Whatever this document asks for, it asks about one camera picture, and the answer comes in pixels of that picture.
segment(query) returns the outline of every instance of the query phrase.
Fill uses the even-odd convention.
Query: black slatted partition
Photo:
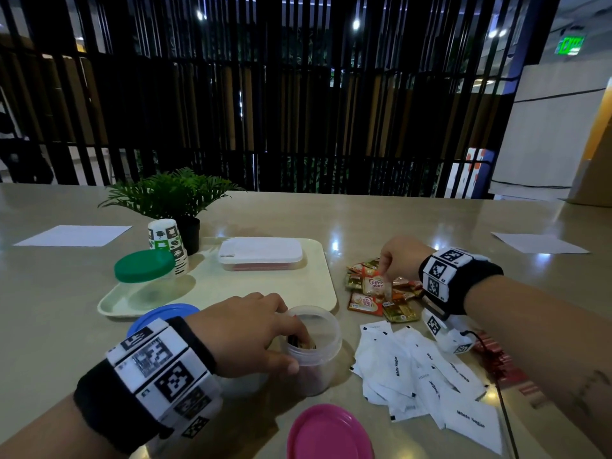
[[[0,0],[0,99],[60,184],[478,197],[557,4]]]

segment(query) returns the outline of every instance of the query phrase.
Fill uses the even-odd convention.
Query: hand
[[[217,362],[217,374],[240,377],[257,372],[293,375],[297,361],[266,348],[279,335],[297,335],[310,341],[306,326],[297,317],[283,314],[287,305],[276,293],[233,296],[192,314],[185,321]]]
[[[387,280],[394,280],[398,277],[418,280],[421,262],[434,251],[436,250],[424,245],[414,237],[408,235],[393,237],[385,243],[381,250],[378,271]]]

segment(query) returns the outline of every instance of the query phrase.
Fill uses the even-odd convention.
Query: fingernail
[[[289,364],[289,367],[287,368],[287,374],[295,375],[298,370],[300,370],[300,364],[298,364],[297,361],[293,361]]]

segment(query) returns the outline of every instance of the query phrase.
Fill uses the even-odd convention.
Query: green lid
[[[128,254],[115,263],[115,277],[124,283],[139,283],[163,277],[174,269],[168,250],[144,250]]]

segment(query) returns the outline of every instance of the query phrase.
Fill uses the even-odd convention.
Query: potted plant
[[[200,249],[200,219],[197,215],[210,203],[244,190],[221,177],[198,176],[189,168],[157,174],[139,182],[118,182],[110,187],[108,200],[98,208],[123,206],[153,219],[174,219],[187,254]]]

